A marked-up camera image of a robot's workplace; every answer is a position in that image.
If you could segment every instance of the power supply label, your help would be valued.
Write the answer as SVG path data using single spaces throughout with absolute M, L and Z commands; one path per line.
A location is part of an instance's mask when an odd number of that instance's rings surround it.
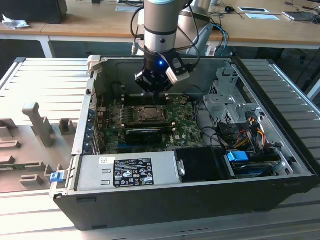
M 113 173 L 116 188 L 155 184 L 151 158 L 115 160 Z

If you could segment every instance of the desk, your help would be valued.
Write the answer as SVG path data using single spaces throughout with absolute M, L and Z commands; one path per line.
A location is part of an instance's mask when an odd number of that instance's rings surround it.
M 225 0 L 223 2 L 226 4 L 212 7 L 210 12 L 225 12 L 228 4 L 231 4 L 237 13 L 243 13 L 238 7 L 264 8 L 270 12 L 267 14 L 296 11 L 295 7 L 285 5 L 284 0 Z M 301 11 L 305 11 L 302 6 L 310 8 L 317 6 L 314 2 L 301 0 L 295 0 L 294 4 Z M 288 49 L 318 49 L 320 47 L 320 25 L 312 22 L 291 21 L 284 15 L 276 15 L 279 20 L 250 19 L 245 14 L 241 16 L 244 19 L 238 14 L 225 13 L 221 19 L 223 28 L 230 35 L 229 46 Z M 218 17 L 213 16 L 212 18 L 219 23 Z M 220 40 L 215 37 L 212 34 L 210 40 Z
M 130 20 L 132 12 L 116 11 L 116 3 L 101 2 L 92 4 L 90 0 L 66 0 L 68 12 L 62 24 L 30 23 L 26 29 L 10 30 L 0 25 L 0 39 L 40 41 L 47 58 L 54 57 L 51 41 L 76 42 L 118 42 L 132 43 Z M 224 0 L 232 4 L 237 12 L 241 7 L 266 8 L 271 14 L 283 11 L 295 11 L 284 4 L 284 0 Z M 316 7 L 316 3 L 295 0 L 298 7 Z M 225 5 L 220 4 L 215 11 L 224 12 Z M 229 46 L 318 49 L 320 47 L 320 26 L 311 22 L 290 22 L 278 15 L 280 20 L 249 19 L 242 14 L 225 14 L 221 19 L 224 29 L 229 33 Z M 210 45 L 216 46 L 222 35 L 215 31 L 211 34 Z

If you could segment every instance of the green circuit board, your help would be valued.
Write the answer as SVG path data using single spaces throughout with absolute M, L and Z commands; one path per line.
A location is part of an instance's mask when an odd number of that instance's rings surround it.
M 124 122 L 139 122 L 141 116 L 138 110 L 153 110 L 145 112 L 145 118 L 153 117 L 157 108 L 161 112 L 161 123 L 174 122 L 174 133 L 162 134 L 162 141 L 154 144 L 130 145 L 126 143 L 126 127 Z M 123 102 L 115 100 L 106 106 L 107 116 L 105 127 L 100 129 L 102 154 L 147 153 L 172 151 L 176 147 L 203 147 L 204 141 L 201 131 L 194 121 L 194 107 L 192 102 L 184 96 L 170 97 L 166 105 L 136 105 L 124 106 Z

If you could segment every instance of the blue latch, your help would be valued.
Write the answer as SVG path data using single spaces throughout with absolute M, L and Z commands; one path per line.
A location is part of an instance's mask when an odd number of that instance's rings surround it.
M 57 171 L 51 173 L 50 182 L 63 182 L 64 181 L 64 172 Z
M 229 162 L 232 161 L 249 161 L 249 158 L 245 151 L 231 151 L 226 155 Z

